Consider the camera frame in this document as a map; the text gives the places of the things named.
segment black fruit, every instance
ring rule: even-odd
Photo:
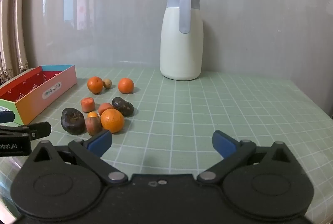
[[[84,116],[76,108],[65,108],[61,114],[61,126],[72,135],[80,135],[86,129]]]
[[[112,106],[121,112],[124,116],[130,116],[134,112],[134,107],[130,102],[125,101],[121,97],[115,97],[112,100]]]

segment curtain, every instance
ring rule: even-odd
[[[0,0],[0,81],[28,69],[23,42],[22,0]]]

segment open box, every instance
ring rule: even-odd
[[[15,113],[15,123],[29,124],[76,84],[74,65],[39,66],[0,88],[0,111]]]

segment white thermos jug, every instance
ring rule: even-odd
[[[204,29],[200,0],[168,0],[162,24],[160,70],[175,80],[200,75]]]

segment metal screw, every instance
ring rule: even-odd
[[[109,173],[109,179],[112,181],[120,181],[125,178],[125,174],[120,171],[113,171]]]
[[[158,183],[160,185],[166,185],[168,182],[166,180],[159,180]]]
[[[149,182],[148,185],[149,186],[152,186],[152,187],[156,187],[157,186],[157,182],[156,181],[153,181],[153,182]]]
[[[216,174],[212,171],[204,171],[200,173],[199,176],[204,180],[213,180],[216,178]]]

